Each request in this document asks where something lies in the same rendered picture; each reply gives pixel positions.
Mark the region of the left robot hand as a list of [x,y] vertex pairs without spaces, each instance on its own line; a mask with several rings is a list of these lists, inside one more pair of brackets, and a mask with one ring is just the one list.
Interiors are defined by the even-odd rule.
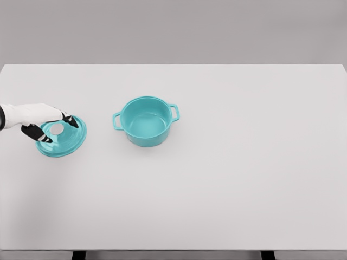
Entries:
[[24,117],[21,121],[21,131],[31,139],[39,142],[52,143],[39,125],[45,122],[64,121],[70,126],[79,128],[74,117],[53,106],[38,103],[24,105]]

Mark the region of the teal pot lid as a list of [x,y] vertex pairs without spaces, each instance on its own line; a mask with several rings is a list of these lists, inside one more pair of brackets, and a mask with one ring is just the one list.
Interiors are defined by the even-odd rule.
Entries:
[[[87,135],[87,127],[85,122],[76,115],[73,115],[78,128],[71,126],[63,120],[54,122],[45,122],[40,128],[47,137],[52,139],[52,143],[36,142],[36,148],[42,154],[48,157],[62,157],[76,151],[84,142]],[[54,125],[61,124],[63,131],[60,134],[53,134],[51,128]]]

